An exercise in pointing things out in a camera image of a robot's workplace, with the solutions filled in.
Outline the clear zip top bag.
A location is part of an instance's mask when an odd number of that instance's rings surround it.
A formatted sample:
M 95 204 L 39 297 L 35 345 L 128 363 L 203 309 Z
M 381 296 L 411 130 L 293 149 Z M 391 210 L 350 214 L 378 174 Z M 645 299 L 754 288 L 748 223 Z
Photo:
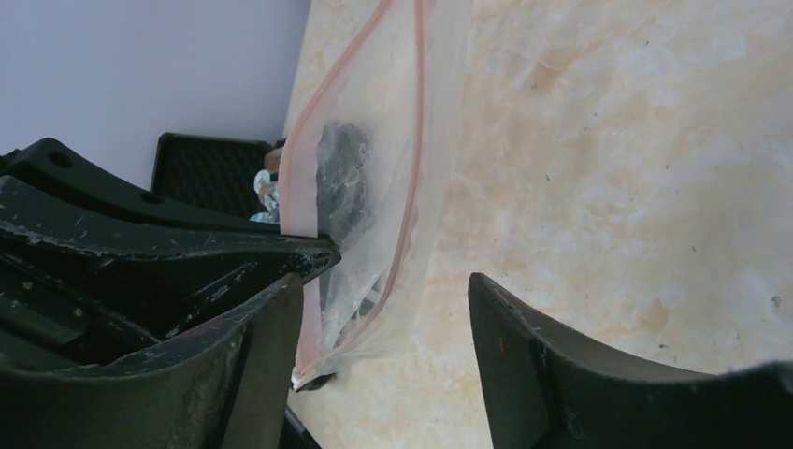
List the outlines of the clear zip top bag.
M 296 391 L 391 353 L 413 327 L 458 147 L 471 13 L 469 1 L 378 3 L 287 136 L 281 232 L 329 237 L 340 254 L 304 288 Z

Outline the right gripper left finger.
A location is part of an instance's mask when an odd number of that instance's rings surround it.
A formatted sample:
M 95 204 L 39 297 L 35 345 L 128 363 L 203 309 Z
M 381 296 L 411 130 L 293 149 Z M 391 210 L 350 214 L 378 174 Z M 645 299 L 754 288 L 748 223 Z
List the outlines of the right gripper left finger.
M 5 448 L 308 448 L 286 400 L 328 237 L 159 196 L 43 138 L 1 158 Z

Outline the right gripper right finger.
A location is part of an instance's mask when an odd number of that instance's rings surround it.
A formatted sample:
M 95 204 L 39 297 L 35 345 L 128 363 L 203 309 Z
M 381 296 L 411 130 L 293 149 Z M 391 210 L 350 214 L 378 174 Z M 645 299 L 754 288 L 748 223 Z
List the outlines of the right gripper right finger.
M 482 273 L 469 313 L 496 448 L 788 448 L 792 366 L 712 375 L 620 351 Z

